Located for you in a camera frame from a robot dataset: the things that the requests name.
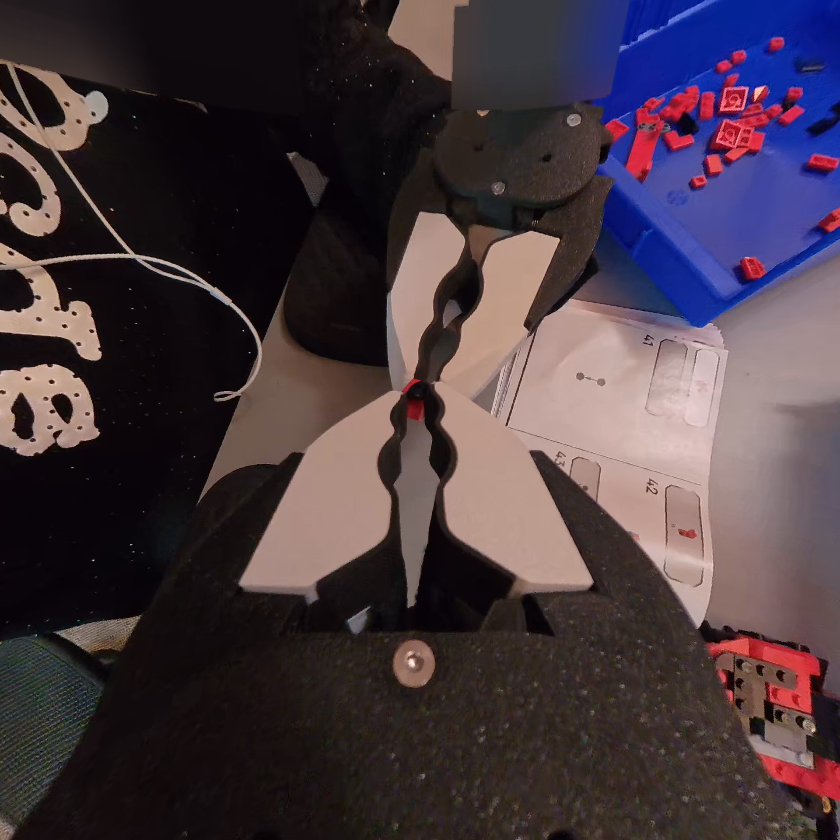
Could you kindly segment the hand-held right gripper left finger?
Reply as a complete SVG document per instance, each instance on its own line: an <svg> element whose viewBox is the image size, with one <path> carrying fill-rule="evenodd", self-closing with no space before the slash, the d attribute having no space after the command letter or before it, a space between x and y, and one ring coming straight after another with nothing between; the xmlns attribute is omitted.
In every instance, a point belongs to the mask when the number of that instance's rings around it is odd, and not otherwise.
<svg viewBox="0 0 840 840"><path fill-rule="evenodd" d="M319 596L330 574L399 535L407 399L388 392L321 434L303 454L239 585Z"/></svg>

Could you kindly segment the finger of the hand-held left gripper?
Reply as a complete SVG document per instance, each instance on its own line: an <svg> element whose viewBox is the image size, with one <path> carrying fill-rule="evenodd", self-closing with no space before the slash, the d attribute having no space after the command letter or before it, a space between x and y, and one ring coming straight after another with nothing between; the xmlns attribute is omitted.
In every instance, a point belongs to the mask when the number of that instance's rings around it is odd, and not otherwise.
<svg viewBox="0 0 840 840"><path fill-rule="evenodd" d="M488 386L529 335L526 320L559 245L559 238L535 231L488 245L477 270L477 300L436 340L427 382L468 398Z"/></svg>
<svg viewBox="0 0 840 840"><path fill-rule="evenodd" d="M386 300L392 388L428 381L444 312L475 268L467 237L446 215L421 212L409 235Z"/></svg>

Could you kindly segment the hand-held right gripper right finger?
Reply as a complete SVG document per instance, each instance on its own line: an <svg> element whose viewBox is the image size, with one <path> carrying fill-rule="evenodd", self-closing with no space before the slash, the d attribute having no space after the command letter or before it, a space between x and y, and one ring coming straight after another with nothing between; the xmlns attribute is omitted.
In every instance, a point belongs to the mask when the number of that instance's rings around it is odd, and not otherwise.
<svg viewBox="0 0 840 840"><path fill-rule="evenodd" d="M500 575L505 595L585 592L592 575L524 443L459 392L426 392L444 539Z"/></svg>

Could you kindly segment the small blue plastic bin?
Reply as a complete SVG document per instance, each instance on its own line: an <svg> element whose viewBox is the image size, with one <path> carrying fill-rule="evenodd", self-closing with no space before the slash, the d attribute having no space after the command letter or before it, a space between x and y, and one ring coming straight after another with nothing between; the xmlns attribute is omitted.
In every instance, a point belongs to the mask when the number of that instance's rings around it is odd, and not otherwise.
<svg viewBox="0 0 840 840"><path fill-rule="evenodd" d="M838 254L839 2L630 2L604 227L693 324Z"/></svg>

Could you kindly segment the pile of red lego pieces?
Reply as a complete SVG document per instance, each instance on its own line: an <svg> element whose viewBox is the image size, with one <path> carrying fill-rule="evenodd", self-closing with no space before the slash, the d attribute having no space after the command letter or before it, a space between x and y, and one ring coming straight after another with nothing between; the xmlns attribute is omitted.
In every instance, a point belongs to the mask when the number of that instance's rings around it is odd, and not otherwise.
<svg viewBox="0 0 840 840"><path fill-rule="evenodd" d="M838 246L838 38L735 49L608 124L605 225L686 310L725 308Z"/></svg>

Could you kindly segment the partly built lego car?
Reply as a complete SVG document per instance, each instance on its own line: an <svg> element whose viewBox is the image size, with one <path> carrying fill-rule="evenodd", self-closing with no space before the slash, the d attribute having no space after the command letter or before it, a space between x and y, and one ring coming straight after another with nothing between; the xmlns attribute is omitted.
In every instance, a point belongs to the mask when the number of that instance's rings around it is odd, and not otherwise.
<svg viewBox="0 0 840 840"><path fill-rule="evenodd" d="M763 767L803 813L838 826L839 701L828 663L802 644L700 625L709 655Z"/></svg>

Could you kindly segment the instruction booklet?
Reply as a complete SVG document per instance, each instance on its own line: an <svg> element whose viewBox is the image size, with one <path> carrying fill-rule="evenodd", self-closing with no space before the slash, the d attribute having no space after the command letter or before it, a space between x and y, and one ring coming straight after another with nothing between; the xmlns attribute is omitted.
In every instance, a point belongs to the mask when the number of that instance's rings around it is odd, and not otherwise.
<svg viewBox="0 0 840 840"><path fill-rule="evenodd" d="M628 532L697 626L711 598L708 483L727 357L713 324L573 300L502 369L491 409Z"/></svg>

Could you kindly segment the person's black sweater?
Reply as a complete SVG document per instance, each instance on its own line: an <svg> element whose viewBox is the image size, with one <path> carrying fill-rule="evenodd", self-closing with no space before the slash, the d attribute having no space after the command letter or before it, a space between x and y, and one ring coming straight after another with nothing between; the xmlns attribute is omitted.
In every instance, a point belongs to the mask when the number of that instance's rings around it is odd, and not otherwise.
<svg viewBox="0 0 840 840"><path fill-rule="evenodd" d="M140 613L312 205L293 2L2 2L2 637Z"/></svg>

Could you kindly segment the dark mesh office chair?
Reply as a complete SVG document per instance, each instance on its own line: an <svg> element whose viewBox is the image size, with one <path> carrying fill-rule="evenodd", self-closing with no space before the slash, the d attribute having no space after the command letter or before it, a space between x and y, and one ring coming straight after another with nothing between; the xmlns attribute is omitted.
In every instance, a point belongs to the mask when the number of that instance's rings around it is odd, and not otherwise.
<svg viewBox="0 0 840 840"><path fill-rule="evenodd" d="M21 826L66 766L110 668L55 633L1 643L2 824Z"/></svg>

